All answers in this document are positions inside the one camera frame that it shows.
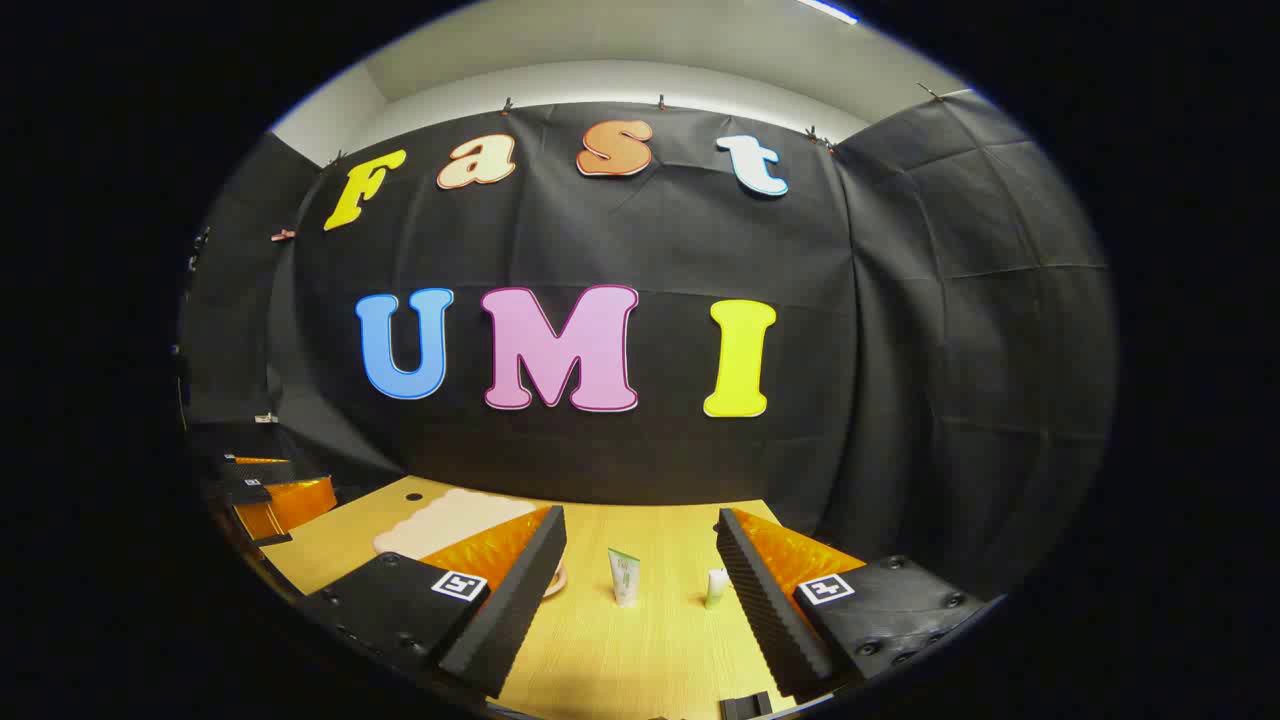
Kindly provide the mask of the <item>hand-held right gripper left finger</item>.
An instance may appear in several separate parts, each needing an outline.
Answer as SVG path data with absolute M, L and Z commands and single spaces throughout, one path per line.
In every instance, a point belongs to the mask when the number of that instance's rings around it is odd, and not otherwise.
M 545 506 L 426 556 L 381 552 L 303 597 L 303 615 L 417 685 L 500 694 L 567 542 Z

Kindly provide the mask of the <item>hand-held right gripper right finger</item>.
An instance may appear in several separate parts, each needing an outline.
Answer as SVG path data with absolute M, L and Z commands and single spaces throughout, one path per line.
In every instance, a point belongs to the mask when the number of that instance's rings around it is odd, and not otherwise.
M 950 642 L 989 601 L 905 555 L 863 561 L 741 509 L 717 550 L 782 696 L 868 685 Z

